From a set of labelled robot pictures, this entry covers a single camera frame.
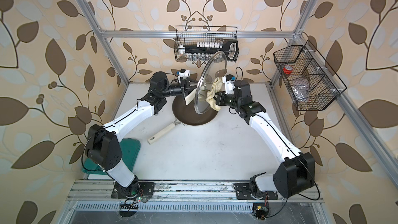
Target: brown nonstick pan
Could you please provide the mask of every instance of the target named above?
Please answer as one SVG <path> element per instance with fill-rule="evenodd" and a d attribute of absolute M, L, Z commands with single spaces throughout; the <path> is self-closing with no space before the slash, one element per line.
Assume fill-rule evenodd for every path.
<path fill-rule="evenodd" d="M 186 124 L 189 126 L 200 126 L 210 122 L 217 115 L 217 111 L 210 108 L 207 112 L 203 114 L 197 114 L 195 112 L 194 102 L 189 105 L 185 104 L 185 99 L 182 95 L 176 96 L 173 100 L 173 114 L 176 120 L 166 126 L 163 130 L 156 133 L 154 136 L 147 139 L 149 144 L 153 144 L 158 141 L 159 138 L 164 136 L 166 133 L 170 132 L 178 124 Z"/>

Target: black wire basket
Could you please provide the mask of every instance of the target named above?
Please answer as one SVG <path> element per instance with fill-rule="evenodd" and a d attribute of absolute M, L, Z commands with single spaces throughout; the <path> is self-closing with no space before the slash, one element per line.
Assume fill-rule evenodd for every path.
<path fill-rule="evenodd" d="M 176 26 L 174 54 L 177 62 L 209 61 L 217 51 L 223 51 L 227 62 L 236 62 L 239 54 L 237 27 Z"/>
<path fill-rule="evenodd" d="M 308 41 L 305 45 L 291 45 L 274 52 L 275 65 L 298 111 L 325 110 L 347 86 L 332 69 L 326 59 L 319 65 L 314 59 L 313 45 Z M 329 70 L 336 75 L 341 85 L 336 85 L 325 73 Z"/>

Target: cream towel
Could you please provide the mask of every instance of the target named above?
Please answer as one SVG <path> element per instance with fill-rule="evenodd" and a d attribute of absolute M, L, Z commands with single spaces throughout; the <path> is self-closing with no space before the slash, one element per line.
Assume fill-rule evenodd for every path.
<path fill-rule="evenodd" d="M 207 92 L 206 102 L 210 104 L 210 107 L 216 111 L 220 111 L 221 107 L 216 105 L 216 100 L 214 99 L 215 93 L 221 91 L 222 88 L 222 79 L 220 77 L 214 78 L 213 85 L 211 86 L 211 91 Z"/>

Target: white pan handle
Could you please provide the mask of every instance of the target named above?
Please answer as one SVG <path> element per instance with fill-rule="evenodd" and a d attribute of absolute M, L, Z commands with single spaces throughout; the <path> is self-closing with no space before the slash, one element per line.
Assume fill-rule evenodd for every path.
<path fill-rule="evenodd" d="M 166 135 L 166 133 L 170 132 L 174 127 L 176 127 L 176 124 L 173 122 L 163 128 L 160 132 L 156 133 L 154 136 L 150 137 L 147 139 L 149 144 L 153 144 L 154 142 L 158 141 L 159 138 L 163 137 Z"/>
<path fill-rule="evenodd" d="M 195 98 L 195 93 L 196 93 L 196 88 L 185 97 L 186 105 L 189 105 L 192 102 L 193 98 Z"/>

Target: beige wall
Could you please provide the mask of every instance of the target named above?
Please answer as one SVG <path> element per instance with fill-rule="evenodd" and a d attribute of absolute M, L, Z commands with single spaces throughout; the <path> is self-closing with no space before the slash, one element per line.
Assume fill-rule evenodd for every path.
<path fill-rule="evenodd" d="M 124 90 L 107 74 L 110 62 L 84 17 L 66 15 L 60 1 L 0 1 L 2 223 L 56 220 L 74 180 L 82 178 L 84 130 L 109 121 Z"/>
<path fill-rule="evenodd" d="M 235 26 L 238 30 L 292 30 L 300 18 L 300 8 L 306 0 L 87 0 L 92 3 L 95 16 L 103 29 L 119 30 L 175 30 L 176 25 Z M 133 82 L 144 82 L 152 73 L 171 69 L 190 69 L 199 73 L 205 64 L 175 62 L 172 39 L 156 38 L 113 38 L 110 40 L 125 72 Z M 266 82 L 275 71 L 272 53 L 286 45 L 283 39 L 239 39 L 240 54 L 236 63 L 229 64 L 229 72 L 236 66 L 244 69 L 244 77 L 254 82 Z M 127 43 L 137 56 L 137 61 L 123 46 Z M 266 46 L 273 42 L 264 58 Z M 252 58 L 259 59 L 263 67 Z M 146 63 L 135 64 L 139 60 Z"/>
<path fill-rule="evenodd" d="M 398 1 L 319 0 L 318 5 L 326 1 L 333 3 L 330 12 L 316 18 L 315 9 L 305 33 L 325 57 L 334 42 L 339 44 L 342 58 L 331 61 L 341 61 L 338 74 L 348 95 L 398 157 Z"/>
<path fill-rule="evenodd" d="M 143 42 L 142 38 L 114 38 L 111 43 L 130 81 L 145 82 L 154 72 L 172 73 L 172 71 L 179 71 L 181 68 L 189 69 L 191 74 L 201 75 L 206 62 L 177 62 L 174 58 L 174 50 L 167 45 L 174 40 L 161 38 L 144 40 L 147 42 Z M 239 39 L 238 60 L 237 62 L 227 63 L 227 72 L 235 74 L 235 68 L 239 66 L 243 69 L 246 79 L 254 82 L 270 81 L 276 70 L 272 53 L 285 46 L 286 42 L 282 38 Z M 128 51 L 129 47 L 132 49 L 132 54 Z M 135 61 L 129 60 L 129 57 L 134 57 Z M 169 80 L 174 79 L 172 75 L 168 77 Z"/>
<path fill-rule="evenodd" d="M 187 21 L 188 25 L 227 25 L 237 26 L 239 30 L 271 27 L 281 30 L 281 23 L 282 30 L 292 30 L 304 0 L 90 1 L 100 25 L 108 30 L 168 30 L 169 25 L 185 25 Z M 182 21 L 181 15 L 187 17 L 186 21 Z M 210 15 L 213 16 L 211 21 L 199 20 Z"/>
<path fill-rule="evenodd" d="M 397 71 L 388 68 L 398 62 L 397 0 L 385 0 L 381 11 L 383 5 L 384 0 L 319 0 L 304 36 L 325 57 L 341 48 L 342 57 L 328 61 L 339 67 L 349 96 L 397 156 Z M 398 191 L 337 102 L 322 112 L 297 112 L 283 82 L 276 94 L 296 145 L 316 159 L 316 181 L 335 222 L 396 223 Z"/>

